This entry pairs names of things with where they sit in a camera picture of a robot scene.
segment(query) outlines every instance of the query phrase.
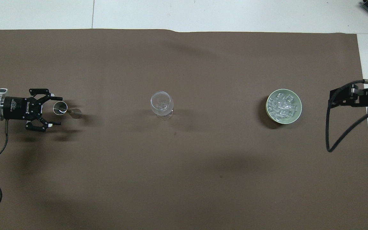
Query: wine glass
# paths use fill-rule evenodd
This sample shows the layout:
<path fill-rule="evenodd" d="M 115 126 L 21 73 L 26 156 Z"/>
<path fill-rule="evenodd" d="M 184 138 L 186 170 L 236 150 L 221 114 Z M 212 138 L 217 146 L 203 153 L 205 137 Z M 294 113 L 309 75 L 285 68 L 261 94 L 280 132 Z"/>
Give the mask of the wine glass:
<path fill-rule="evenodd" d="M 151 110 L 162 120 L 167 120 L 173 115 L 173 99 L 164 91 L 158 91 L 151 97 Z"/>
<path fill-rule="evenodd" d="M 60 101 L 54 105 L 54 113 L 56 115 L 63 115 L 68 113 L 73 119 L 79 119 L 82 117 L 82 112 L 80 109 L 69 109 L 66 102 Z"/>

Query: brown table surface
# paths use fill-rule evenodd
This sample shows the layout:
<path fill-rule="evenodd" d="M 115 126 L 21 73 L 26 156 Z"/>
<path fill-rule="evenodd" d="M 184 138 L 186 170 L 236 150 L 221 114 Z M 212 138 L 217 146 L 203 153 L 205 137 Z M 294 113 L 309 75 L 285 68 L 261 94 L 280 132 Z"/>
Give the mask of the brown table surface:
<path fill-rule="evenodd" d="M 0 88 L 84 115 L 9 122 L 0 229 L 368 229 L 367 122 L 325 147 L 329 91 L 359 79 L 353 34 L 0 30 Z M 302 100 L 293 124 L 265 113 L 279 88 Z M 333 109 L 331 140 L 364 113 Z"/>

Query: bowl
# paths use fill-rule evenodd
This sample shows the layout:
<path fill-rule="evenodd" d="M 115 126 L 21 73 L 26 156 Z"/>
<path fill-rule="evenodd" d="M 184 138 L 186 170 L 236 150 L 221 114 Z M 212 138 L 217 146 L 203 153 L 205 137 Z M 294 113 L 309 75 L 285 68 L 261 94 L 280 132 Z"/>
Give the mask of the bowl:
<path fill-rule="evenodd" d="M 268 100 L 269 98 L 271 97 L 274 97 L 276 98 L 276 96 L 279 94 L 279 93 L 283 93 L 285 95 L 292 95 L 294 98 L 293 98 L 293 101 L 292 101 L 292 105 L 296 105 L 296 112 L 293 114 L 293 116 L 291 118 L 283 118 L 282 120 L 279 120 L 277 121 L 274 117 L 272 117 L 270 114 L 269 114 L 269 111 L 268 111 Z M 291 124 L 293 122 L 295 122 L 300 116 L 301 116 L 301 113 L 302 113 L 302 102 L 301 102 L 301 99 L 299 98 L 299 96 L 293 92 L 292 90 L 288 90 L 288 89 L 278 89 L 278 90 L 275 90 L 274 92 L 272 92 L 268 99 L 266 100 L 266 103 L 265 103 L 265 110 L 266 110 L 266 114 L 274 121 L 274 122 L 277 122 L 277 123 L 280 123 L 280 124 Z"/>

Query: robot end effector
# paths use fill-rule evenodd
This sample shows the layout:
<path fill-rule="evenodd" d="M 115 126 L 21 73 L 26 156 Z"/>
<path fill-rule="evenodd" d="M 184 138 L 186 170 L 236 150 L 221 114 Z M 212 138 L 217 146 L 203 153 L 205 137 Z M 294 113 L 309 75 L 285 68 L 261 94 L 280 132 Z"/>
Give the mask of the robot end effector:
<path fill-rule="evenodd" d="M 8 90 L 0 89 L 0 120 L 25 120 L 25 128 L 32 131 L 45 132 L 48 127 L 60 125 L 60 122 L 48 122 L 42 117 L 42 105 L 48 100 L 62 101 L 62 97 L 55 96 L 48 89 L 29 89 L 31 97 L 6 96 Z M 31 122 L 38 120 L 42 126 L 35 126 Z"/>
<path fill-rule="evenodd" d="M 368 84 L 368 80 L 364 79 L 364 84 Z M 330 91 L 330 98 L 339 89 Z M 350 87 L 339 92 L 333 100 L 331 109 L 337 106 L 367 107 L 368 112 L 368 88 L 359 90 L 359 87 L 352 84 Z"/>

